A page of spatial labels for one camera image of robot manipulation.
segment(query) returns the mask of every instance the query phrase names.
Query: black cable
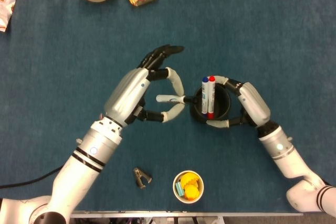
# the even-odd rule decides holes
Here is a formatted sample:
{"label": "black cable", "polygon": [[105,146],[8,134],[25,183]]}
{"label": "black cable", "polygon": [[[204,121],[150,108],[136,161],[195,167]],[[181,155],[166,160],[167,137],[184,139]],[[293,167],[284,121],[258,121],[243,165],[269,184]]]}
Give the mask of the black cable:
{"label": "black cable", "polygon": [[36,179],[30,180],[30,181],[26,181],[26,182],[22,182],[22,183],[17,183],[17,184],[9,184],[9,185],[0,186],[0,189],[13,188],[13,187],[18,187],[18,186],[26,186],[26,185],[33,184],[35,182],[38,182],[38,181],[40,181],[42,179],[45,179],[46,177],[49,177],[50,175],[52,175],[52,174],[60,171],[62,168],[63,168],[63,166],[60,166],[57,169],[52,170],[50,173],[48,173],[46,175],[43,175],[40,178],[36,178]]}

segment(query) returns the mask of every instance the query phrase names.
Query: robotic arm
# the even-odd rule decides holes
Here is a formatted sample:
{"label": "robotic arm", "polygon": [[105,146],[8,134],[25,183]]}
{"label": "robotic arm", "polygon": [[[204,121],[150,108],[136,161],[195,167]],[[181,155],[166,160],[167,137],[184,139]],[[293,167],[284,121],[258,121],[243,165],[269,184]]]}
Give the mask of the robotic arm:
{"label": "robotic arm", "polygon": [[72,211],[120,144],[124,127],[135,119],[167,122],[184,109],[183,104],[167,112],[144,109],[144,95],[151,81],[169,79],[176,94],[184,94],[177,73],[170,68],[159,69],[165,58],[183,49],[170,45],[159,47],[127,73],[105,104],[105,116],[93,123],[55,178],[52,196],[30,200],[0,199],[0,224],[68,224]]}
{"label": "robotic arm", "polygon": [[270,109],[251,83],[241,83],[215,76],[216,82],[237,95],[242,116],[225,121],[207,121],[214,127],[230,127],[248,123],[256,127],[258,138],[287,178],[303,180],[287,191],[289,203],[300,212],[324,211],[336,217],[336,188],[315,174],[303,161],[280,125],[270,120]]}

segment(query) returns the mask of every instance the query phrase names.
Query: blue carpet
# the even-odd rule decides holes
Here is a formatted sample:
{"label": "blue carpet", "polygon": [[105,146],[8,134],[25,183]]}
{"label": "blue carpet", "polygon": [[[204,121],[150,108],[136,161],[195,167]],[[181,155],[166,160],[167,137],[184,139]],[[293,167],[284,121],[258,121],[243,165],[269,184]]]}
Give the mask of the blue carpet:
{"label": "blue carpet", "polygon": [[[272,119],[293,137],[307,164],[336,184],[335,0],[17,0],[0,34],[0,184],[41,176],[62,165],[98,118],[119,80],[163,44],[185,50],[175,69],[186,94],[205,75],[250,81]],[[147,109],[167,109],[153,83]],[[234,101],[231,116],[238,115]],[[196,123],[188,109],[167,124],[140,122],[123,141],[78,210],[294,212],[285,179],[248,126],[219,130]],[[153,176],[145,190],[132,169]],[[187,206],[172,192],[182,170],[197,171],[203,198]],[[53,177],[1,190],[0,197],[50,195]]]}

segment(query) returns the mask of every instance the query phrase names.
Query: black cup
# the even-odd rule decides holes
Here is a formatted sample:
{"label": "black cup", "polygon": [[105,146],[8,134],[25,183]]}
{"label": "black cup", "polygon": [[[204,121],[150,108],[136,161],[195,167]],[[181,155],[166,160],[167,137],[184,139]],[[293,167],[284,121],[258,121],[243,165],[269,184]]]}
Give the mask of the black cup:
{"label": "black cup", "polygon": [[[196,91],[194,96],[196,103],[191,104],[190,113],[198,122],[206,123],[208,118],[202,114],[202,87]],[[213,120],[224,120],[230,110],[230,106],[231,99],[229,93],[222,84],[216,83]]]}

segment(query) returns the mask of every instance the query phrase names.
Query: small paper cup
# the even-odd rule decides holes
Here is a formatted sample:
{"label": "small paper cup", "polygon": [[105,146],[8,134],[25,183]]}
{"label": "small paper cup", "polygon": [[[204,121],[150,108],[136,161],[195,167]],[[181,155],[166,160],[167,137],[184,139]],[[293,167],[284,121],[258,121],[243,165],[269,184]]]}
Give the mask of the small paper cup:
{"label": "small paper cup", "polygon": [[[186,174],[186,173],[194,173],[196,174],[200,179],[197,181],[197,184],[198,184],[198,190],[199,190],[199,196],[194,199],[194,200],[187,200],[186,198],[184,198],[184,196],[180,197],[179,194],[177,193],[177,190],[176,190],[176,187],[175,187],[175,184],[178,182],[179,179],[181,179],[181,177]],[[179,173],[173,180],[173,192],[174,192],[174,195],[175,197],[183,202],[183,203],[186,203],[186,204],[192,204],[192,203],[195,203],[197,202],[201,196],[203,195],[203,191],[204,191],[204,183],[203,183],[203,180],[202,178],[200,177],[200,175],[197,173],[197,172],[194,172],[193,170],[184,170],[183,172]]]}

